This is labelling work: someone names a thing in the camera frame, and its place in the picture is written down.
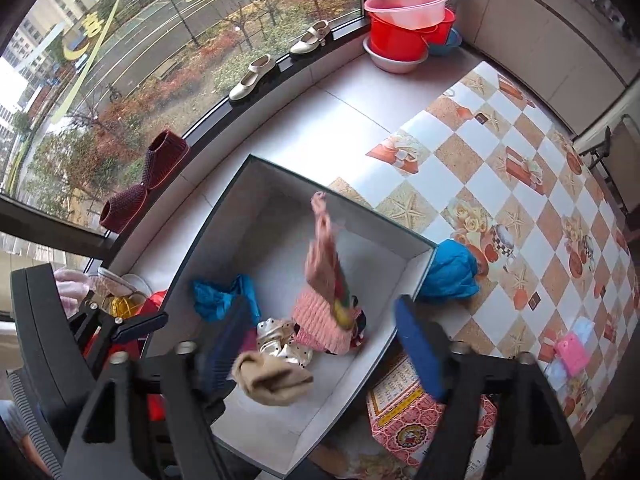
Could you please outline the folding chair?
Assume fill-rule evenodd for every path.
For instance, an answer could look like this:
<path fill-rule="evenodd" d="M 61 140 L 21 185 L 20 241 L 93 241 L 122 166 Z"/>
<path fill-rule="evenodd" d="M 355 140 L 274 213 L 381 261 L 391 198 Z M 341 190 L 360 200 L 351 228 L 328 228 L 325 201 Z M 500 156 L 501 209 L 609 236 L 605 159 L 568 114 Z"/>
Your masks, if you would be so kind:
<path fill-rule="evenodd" d="M 582 152 L 590 157 L 589 169 L 601 168 L 604 180 L 618 199 L 628 229 L 639 229 L 639 126 L 629 114 L 604 130 L 604 139 Z"/>

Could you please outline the maroon knit slipper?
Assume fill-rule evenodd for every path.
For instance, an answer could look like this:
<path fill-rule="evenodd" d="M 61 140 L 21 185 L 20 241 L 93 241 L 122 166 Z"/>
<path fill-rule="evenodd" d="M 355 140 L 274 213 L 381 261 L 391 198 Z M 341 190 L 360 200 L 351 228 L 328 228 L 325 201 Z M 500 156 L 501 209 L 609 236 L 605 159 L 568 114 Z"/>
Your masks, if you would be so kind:
<path fill-rule="evenodd" d="M 189 144 L 170 130 L 162 131 L 149 145 L 142 171 L 142 185 L 152 191 L 158 188 L 190 151 Z"/>
<path fill-rule="evenodd" d="M 141 183 L 109 198 L 100 214 L 100 226 L 120 234 L 143 207 L 148 189 Z"/>

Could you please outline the beige knit sock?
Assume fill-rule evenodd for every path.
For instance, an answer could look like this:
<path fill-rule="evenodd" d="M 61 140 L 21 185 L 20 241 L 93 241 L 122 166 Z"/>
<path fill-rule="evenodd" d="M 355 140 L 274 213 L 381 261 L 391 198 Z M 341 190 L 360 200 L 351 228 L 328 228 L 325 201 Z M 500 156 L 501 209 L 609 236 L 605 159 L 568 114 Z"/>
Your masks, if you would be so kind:
<path fill-rule="evenodd" d="M 231 375 L 250 399 L 267 406 L 289 406 L 314 383 L 306 368 L 256 351 L 242 352 Z"/>

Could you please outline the pink plastic basin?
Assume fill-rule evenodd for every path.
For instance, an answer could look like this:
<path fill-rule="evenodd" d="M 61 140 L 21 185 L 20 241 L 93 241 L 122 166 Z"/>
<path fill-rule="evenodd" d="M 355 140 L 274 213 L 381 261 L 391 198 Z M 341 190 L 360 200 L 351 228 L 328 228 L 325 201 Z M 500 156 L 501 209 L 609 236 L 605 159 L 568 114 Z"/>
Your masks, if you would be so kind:
<path fill-rule="evenodd" d="M 367 0 L 364 10 L 381 21 L 410 29 L 438 25 L 445 18 L 448 0 Z"/>

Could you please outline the white polka dot scrunchie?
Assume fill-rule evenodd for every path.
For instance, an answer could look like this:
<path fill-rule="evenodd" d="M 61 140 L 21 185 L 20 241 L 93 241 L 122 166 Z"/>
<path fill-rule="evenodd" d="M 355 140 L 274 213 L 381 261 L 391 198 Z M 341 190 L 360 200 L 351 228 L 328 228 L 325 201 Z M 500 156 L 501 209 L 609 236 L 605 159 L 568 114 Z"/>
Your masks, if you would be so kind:
<path fill-rule="evenodd" d="M 295 341 L 295 323 L 280 318 L 267 318 L 256 326 L 256 348 L 266 356 L 306 368 L 314 356 L 311 348 Z"/>

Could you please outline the red patterned carton box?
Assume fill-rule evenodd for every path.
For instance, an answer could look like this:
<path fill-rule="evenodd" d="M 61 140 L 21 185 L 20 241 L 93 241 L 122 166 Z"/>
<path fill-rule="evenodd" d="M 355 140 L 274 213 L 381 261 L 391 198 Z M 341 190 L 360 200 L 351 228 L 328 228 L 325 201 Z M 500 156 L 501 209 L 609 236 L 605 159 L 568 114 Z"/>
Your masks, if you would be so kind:
<path fill-rule="evenodd" d="M 422 388 L 410 359 L 401 353 L 367 393 L 372 437 L 411 467 L 420 466 L 445 407 Z"/>

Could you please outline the striped pink knit sock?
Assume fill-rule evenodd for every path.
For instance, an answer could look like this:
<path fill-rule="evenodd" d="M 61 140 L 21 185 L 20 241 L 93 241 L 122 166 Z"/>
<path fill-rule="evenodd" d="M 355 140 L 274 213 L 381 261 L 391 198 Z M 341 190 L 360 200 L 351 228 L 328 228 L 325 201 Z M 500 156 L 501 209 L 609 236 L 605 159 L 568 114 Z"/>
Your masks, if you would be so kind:
<path fill-rule="evenodd" d="M 304 273 L 306 284 L 294 304 L 292 319 L 319 346 L 344 356 L 350 350 L 355 311 L 349 305 L 350 292 L 338 256 L 335 232 L 326 204 L 326 194 L 314 193 L 314 238 L 309 242 Z"/>

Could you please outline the pink and black sock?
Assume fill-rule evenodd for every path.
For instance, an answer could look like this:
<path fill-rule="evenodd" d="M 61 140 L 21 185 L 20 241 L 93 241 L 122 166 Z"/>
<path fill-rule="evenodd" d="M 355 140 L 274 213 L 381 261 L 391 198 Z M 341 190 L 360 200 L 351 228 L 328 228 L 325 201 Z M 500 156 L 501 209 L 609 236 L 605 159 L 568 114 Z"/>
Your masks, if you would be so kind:
<path fill-rule="evenodd" d="M 350 340 L 350 348 L 353 349 L 353 348 L 359 347 L 360 344 L 363 343 L 364 330 L 366 329 L 366 326 L 367 326 L 367 318 L 363 310 L 359 307 L 359 300 L 355 295 L 352 295 L 350 297 L 349 305 L 352 308 L 352 310 L 355 311 L 355 324 L 354 326 L 352 326 L 352 339 Z M 302 344 L 305 347 L 311 348 L 313 352 L 326 353 L 332 356 L 331 351 L 329 351 L 326 348 L 320 347 L 318 342 L 314 341 L 311 338 L 311 336 L 307 334 L 303 334 L 303 336 L 299 337 L 298 333 L 301 330 L 302 329 L 299 327 L 299 325 L 295 323 L 295 333 L 296 333 L 295 341 L 298 344 Z M 241 350 L 242 351 L 258 351 L 256 348 L 256 338 L 257 338 L 257 333 L 256 333 L 256 327 L 255 327 L 252 330 L 250 330 L 246 335 L 242 343 Z"/>

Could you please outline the white floral package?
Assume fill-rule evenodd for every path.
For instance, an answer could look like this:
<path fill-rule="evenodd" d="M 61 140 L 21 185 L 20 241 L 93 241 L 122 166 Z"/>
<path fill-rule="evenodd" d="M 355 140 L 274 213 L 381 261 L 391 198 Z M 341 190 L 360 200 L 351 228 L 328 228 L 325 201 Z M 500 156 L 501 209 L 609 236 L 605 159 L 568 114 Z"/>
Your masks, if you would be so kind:
<path fill-rule="evenodd" d="M 335 479 L 414 479 L 418 473 L 377 444 L 320 443 L 308 458 Z"/>

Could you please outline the maroon knit slipper lower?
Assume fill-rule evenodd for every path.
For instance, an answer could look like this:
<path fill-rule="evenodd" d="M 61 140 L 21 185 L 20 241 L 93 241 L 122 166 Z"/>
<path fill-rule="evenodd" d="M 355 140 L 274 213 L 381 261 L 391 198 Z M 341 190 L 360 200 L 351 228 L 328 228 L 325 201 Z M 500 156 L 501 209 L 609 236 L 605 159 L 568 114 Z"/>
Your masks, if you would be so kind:
<path fill-rule="evenodd" d="M 120 234 L 143 207 L 148 189 L 141 183 L 109 198 L 100 214 L 100 226 Z"/>

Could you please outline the light blue fluffy cloth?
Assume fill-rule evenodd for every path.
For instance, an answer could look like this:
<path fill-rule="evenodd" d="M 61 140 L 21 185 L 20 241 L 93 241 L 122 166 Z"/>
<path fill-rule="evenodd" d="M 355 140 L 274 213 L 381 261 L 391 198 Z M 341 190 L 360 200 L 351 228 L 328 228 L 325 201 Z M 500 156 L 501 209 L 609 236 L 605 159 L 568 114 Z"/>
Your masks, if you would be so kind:
<path fill-rule="evenodd" d="M 553 359 L 544 369 L 549 385 L 554 391 L 560 391 L 565 384 L 583 372 L 592 351 L 590 341 L 594 339 L 594 323 L 580 316 L 574 325 L 553 346 Z"/>

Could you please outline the red plastic bucket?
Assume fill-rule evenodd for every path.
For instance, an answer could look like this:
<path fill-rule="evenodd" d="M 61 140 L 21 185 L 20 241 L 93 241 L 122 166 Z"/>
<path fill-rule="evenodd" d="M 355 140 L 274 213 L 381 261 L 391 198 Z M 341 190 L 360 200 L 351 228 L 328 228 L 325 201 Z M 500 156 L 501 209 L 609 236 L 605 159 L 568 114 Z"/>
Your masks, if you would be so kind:
<path fill-rule="evenodd" d="M 454 11 L 445 9 L 445 17 L 440 23 L 408 29 L 371 16 L 370 48 L 375 54 L 393 61 L 417 61 L 429 47 L 446 44 L 455 20 Z"/>

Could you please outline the maroon knit slipper upper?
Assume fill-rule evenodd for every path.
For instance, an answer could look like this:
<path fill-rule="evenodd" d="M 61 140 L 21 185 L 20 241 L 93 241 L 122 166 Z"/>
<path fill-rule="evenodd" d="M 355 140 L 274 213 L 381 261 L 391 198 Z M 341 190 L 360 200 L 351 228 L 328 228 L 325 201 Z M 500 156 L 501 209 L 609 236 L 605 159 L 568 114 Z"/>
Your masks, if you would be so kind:
<path fill-rule="evenodd" d="M 189 144 L 170 130 L 162 131 L 149 145 L 142 171 L 142 185 L 152 191 L 158 188 L 190 151 Z"/>

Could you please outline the white shoe near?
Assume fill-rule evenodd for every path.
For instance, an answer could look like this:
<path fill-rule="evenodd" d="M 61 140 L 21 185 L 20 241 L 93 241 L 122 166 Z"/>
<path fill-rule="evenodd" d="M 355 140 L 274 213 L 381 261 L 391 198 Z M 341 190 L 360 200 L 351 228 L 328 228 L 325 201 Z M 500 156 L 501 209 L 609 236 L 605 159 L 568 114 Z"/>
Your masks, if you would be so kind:
<path fill-rule="evenodd" d="M 276 59 L 271 55 L 265 54 L 260 58 L 255 58 L 254 61 L 248 64 L 246 73 L 229 92 L 229 100 L 232 103 L 244 100 L 258 87 L 258 84 L 265 77 L 278 70 Z"/>

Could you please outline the white shoe far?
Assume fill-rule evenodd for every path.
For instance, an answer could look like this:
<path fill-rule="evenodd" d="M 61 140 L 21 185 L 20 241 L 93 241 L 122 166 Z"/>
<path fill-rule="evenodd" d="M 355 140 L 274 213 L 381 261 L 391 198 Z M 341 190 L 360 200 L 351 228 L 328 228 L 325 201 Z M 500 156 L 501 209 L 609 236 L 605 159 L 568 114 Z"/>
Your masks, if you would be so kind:
<path fill-rule="evenodd" d="M 302 56 L 311 54 L 320 47 L 324 47 L 333 39 L 333 32 L 328 21 L 322 20 L 311 25 L 306 32 L 293 44 L 290 55 Z"/>

